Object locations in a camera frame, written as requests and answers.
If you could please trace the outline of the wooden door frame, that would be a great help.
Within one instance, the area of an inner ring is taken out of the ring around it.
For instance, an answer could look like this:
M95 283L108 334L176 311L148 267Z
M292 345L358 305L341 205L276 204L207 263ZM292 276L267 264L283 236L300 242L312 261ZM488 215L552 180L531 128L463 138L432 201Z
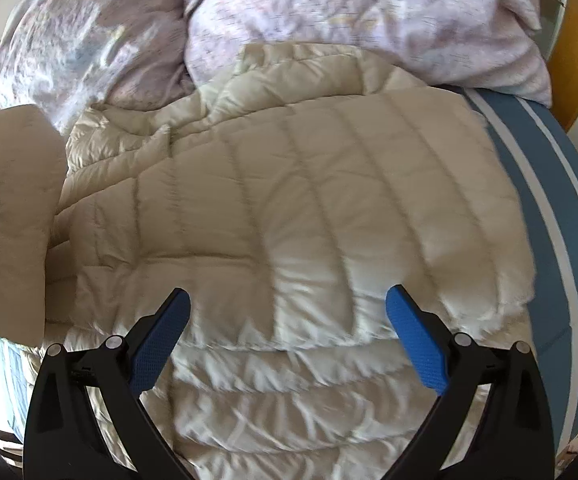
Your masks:
M566 0L547 66L551 78L551 114L569 132L578 118L578 0Z

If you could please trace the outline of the lilac floral duvet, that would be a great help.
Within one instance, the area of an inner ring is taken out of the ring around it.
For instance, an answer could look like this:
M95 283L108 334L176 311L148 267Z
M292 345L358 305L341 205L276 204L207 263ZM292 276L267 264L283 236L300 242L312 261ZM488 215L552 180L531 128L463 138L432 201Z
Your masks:
M427 84L551 101L539 0L22 0L0 39L0 110L33 104L68 132L107 103L155 110L246 44L346 44Z

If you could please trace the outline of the blue white striped bed sheet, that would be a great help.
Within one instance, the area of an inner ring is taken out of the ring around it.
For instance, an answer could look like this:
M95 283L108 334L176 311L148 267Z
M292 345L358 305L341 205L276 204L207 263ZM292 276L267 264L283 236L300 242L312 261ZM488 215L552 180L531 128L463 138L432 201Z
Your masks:
M578 154L543 105L488 90L460 93L484 118L520 195L536 269L528 313L562 450L578 431Z

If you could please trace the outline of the cream quilted down jacket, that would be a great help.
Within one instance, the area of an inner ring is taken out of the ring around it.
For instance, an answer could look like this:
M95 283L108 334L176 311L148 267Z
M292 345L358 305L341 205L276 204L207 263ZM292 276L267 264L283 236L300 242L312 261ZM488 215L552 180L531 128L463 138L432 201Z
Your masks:
M60 134L0 110L0 205L32 248L0 322L69 350L191 298L149 415L204 479L376 479L434 402L385 316L400 284L480 344L531 336L534 261L483 117L372 54L277 44L162 110Z

